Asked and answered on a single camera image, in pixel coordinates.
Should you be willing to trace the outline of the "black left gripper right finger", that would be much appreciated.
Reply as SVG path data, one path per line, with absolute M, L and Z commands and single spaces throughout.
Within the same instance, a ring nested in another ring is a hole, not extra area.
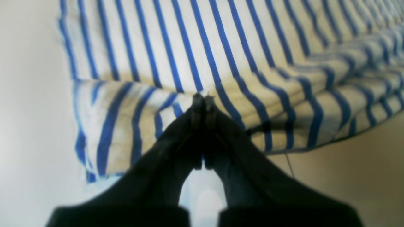
M 223 183 L 228 208 L 221 227 L 362 227 L 357 212 L 296 181 L 269 161 L 245 132 L 204 99 L 204 126 L 212 148 L 205 166 Z

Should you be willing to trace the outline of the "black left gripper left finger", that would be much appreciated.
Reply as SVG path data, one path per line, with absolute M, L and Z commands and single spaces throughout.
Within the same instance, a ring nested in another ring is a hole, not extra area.
M 54 210 L 48 227 L 190 227 L 178 205 L 184 182 L 202 167 L 202 152 L 186 148 L 202 128 L 204 97 L 173 121 L 152 148 L 109 189 L 72 207 Z

